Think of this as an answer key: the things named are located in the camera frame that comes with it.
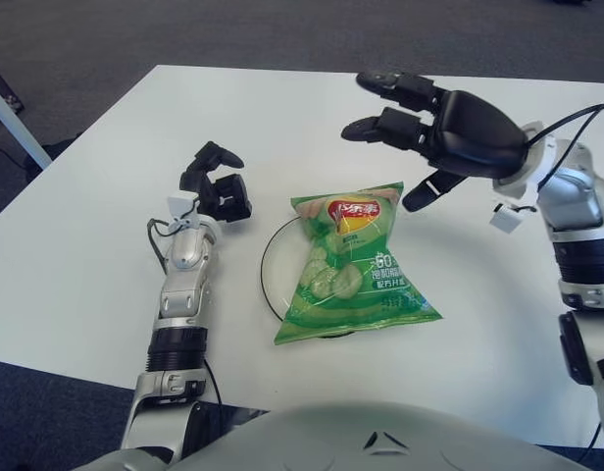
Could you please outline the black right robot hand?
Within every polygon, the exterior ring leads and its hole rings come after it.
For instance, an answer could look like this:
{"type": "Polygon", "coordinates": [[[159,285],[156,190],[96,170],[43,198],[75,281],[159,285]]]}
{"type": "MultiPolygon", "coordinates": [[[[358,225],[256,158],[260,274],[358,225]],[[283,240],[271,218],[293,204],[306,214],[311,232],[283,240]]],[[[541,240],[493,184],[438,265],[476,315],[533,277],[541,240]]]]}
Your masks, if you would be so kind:
{"type": "Polygon", "coordinates": [[[406,73],[360,73],[356,82],[383,99],[414,112],[431,113],[430,125],[392,108],[346,126],[348,141],[382,142],[414,150],[435,172],[402,199],[417,212],[467,178],[505,179],[518,173],[527,160],[527,137],[502,111],[462,90],[446,90],[433,81],[406,73]]]}

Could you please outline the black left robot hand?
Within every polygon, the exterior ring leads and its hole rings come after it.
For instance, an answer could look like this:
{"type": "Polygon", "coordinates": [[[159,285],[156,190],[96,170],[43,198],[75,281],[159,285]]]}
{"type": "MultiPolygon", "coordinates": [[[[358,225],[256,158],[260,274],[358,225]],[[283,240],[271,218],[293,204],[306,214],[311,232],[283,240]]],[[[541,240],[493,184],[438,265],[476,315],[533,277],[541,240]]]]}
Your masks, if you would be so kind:
{"type": "Polygon", "coordinates": [[[197,194],[198,214],[227,223],[249,219],[252,204],[243,177],[230,174],[215,181],[210,180],[209,174],[220,166],[242,169],[244,163],[231,151],[208,141],[181,174],[179,189],[197,194]]]}

